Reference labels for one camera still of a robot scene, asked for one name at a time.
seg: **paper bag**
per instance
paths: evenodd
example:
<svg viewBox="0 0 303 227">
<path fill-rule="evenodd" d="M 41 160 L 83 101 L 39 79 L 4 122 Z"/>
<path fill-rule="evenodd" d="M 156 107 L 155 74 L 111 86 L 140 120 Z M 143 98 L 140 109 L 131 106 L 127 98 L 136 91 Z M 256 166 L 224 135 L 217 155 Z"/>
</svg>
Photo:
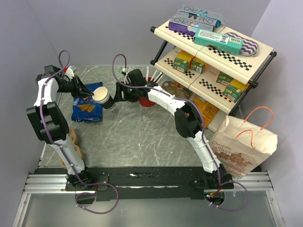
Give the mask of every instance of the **paper bag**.
<svg viewBox="0 0 303 227">
<path fill-rule="evenodd" d="M 263 127 L 247 122 L 250 115 L 260 108 L 253 110 L 248 117 L 238 119 L 226 116 L 210 141 L 210 146 L 218 159 L 231 175 L 242 178 L 255 167 L 265 161 L 276 150 L 277 135 L 264 129 L 274 117 Z"/>
</svg>

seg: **green box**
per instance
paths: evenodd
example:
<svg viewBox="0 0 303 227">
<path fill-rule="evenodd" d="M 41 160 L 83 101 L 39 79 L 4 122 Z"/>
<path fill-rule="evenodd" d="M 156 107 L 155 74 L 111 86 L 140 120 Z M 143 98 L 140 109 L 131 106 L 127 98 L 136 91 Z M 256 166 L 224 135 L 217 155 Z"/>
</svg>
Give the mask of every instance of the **green box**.
<svg viewBox="0 0 303 227">
<path fill-rule="evenodd" d="M 174 60 L 173 69 L 185 73 L 193 58 L 193 55 L 181 50 Z"/>
<path fill-rule="evenodd" d="M 194 43 L 202 46 L 212 46 L 219 51 L 231 54 L 239 54 L 243 45 L 243 39 L 198 29 L 194 37 Z"/>
<path fill-rule="evenodd" d="M 242 84 L 241 82 L 234 79 L 225 88 L 223 95 L 235 103 L 241 97 L 248 86 L 248 84 Z"/>
<path fill-rule="evenodd" d="M 204 72 L 204 70 L 208 67 L 208 64 L 197 57 L 194 57 L 194 59 L 190 63 L 190 69 L 193 71 L 196 71 L 198 73 Z"/>
<path fill-rule="evenodd" d="M 217 78 L 217 83 L 222 84 L 222 85 L 229 85 L 230 82 L 232 82 L 233 78 L 225 74 L 224 72 L 220 72 Z"/>
</svg>

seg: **gray wall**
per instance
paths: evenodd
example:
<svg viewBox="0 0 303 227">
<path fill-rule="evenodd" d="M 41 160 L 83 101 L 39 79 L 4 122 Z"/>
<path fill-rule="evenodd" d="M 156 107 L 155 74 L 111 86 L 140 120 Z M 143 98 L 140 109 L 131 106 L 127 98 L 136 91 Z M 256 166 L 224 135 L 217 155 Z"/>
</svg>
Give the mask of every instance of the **gray wall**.
<svg viewBox="0 0 303 227">
<path fill-rule="evenodd" d="M 182 4 L 221 12 L 227 25 L 251 35 L 270 0 L 27 0 L 56 51 L 76 65 L 109 65 L 118 53 L 129 64 L 149 65 L 162 40 L 150 32 Z"/>
<path fill-rule="evenodd" d="M 37 96 L 35 78 L 56 54 L 25 0 L 2 0 L 0 8 L 0 226 L 12 226 L 28 172 L 43 144 L 26 116 Z"/>
<path fill-rule="evenodd" d="M 277 151 L 264 163 L 269 171 L 286 226 L 303 226 L 303 104 L 302 53 L 303 2 L 272 0 L 252 37 L 277 51 L 277 57 L 242 105 L 244 115 L 260 105 L 270 107 L 275 118 L 268 129 L 278 135 Z M 277 12 L 287 12 L 281 17 Z M 250 122 L 264 125 L 270 116 L 259 112 Z"/>
</svg>

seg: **chip bag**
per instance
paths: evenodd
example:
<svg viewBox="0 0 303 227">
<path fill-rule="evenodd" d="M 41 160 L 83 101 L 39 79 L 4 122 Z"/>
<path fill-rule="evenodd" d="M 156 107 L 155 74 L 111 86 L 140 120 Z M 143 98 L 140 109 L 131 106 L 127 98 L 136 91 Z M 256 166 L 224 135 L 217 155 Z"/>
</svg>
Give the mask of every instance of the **chip bag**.
<svg viewBox="0 0 303 227">
<path fill-rule="evenodd" d="M 90 91 L 102 87 L 102 82 L 86 84 Z M 98 122 L 102 120 L 102 105 L 95 102 L 92 97 L 74 98 L 72 104 L 71 120 L 75 122 Z"/>
</svg>

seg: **white paper cup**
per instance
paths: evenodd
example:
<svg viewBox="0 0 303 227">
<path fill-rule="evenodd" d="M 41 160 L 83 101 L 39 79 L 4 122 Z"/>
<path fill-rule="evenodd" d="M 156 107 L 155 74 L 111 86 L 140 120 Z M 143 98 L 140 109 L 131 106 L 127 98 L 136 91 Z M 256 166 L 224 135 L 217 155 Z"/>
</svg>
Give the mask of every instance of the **white paper cup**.
<svg viewBox="0 0 303 227">
<path fill-rule="evenodd" d="M 114 110 L 116 104 L 106 87 L 98 87 L 94 90 L 92 97 L 97 103 L 100 103 L 108 111 Z"/>
</svg>

